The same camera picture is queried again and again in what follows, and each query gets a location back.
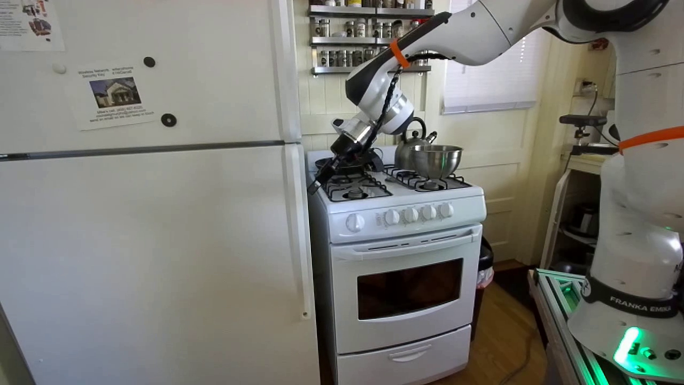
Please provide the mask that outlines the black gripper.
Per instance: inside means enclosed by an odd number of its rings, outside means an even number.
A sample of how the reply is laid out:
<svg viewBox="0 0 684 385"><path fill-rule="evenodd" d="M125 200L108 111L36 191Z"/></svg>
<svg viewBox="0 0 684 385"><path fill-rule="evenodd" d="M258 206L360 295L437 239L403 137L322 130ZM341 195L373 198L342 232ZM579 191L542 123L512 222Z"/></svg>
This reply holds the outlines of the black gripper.
<svg viewBox="0 0 684 385"><path fill-rule="evenodd" d="M369 156L369 142L373 134L373 123L365 117L336 117L331 123L331 129L339 132L339 140L331 144L331 152L336 158L323 165L323 169L316 174L316 178L309 187L309 195L314 195L318 189L323 189L331 176L336 176L341 168L341 158L351 158L351 156Z"/></svg>

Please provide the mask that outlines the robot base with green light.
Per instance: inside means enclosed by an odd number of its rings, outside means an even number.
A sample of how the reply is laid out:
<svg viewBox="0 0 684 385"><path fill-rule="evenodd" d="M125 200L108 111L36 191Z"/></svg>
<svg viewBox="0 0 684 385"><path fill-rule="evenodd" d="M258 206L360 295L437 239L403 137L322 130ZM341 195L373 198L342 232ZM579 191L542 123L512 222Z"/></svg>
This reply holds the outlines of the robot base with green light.
<svg viewBox="0 0 684 385"><path fill-rule="evenodd" d="M679 384L683 359L683 50L619 47L619 152L602 168L598 239L572 335L620 373Z"/></svg>

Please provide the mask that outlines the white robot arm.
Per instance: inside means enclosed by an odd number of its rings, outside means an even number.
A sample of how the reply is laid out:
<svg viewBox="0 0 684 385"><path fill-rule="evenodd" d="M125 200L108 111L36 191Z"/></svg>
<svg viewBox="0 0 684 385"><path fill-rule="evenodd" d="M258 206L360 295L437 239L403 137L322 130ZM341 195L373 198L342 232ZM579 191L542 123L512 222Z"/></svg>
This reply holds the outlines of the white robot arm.
<svg viewBox="0 0 684 385"><path fill-rule="evenodd" d="M357 67L344 83L360 116L398 132L415 107L392 72L420 56L488 65L529 34L567 44L605 39L617 50L617 125L623 142L611 172L637 198L684 187L684 0L476 0L439 14Z"/></svg>

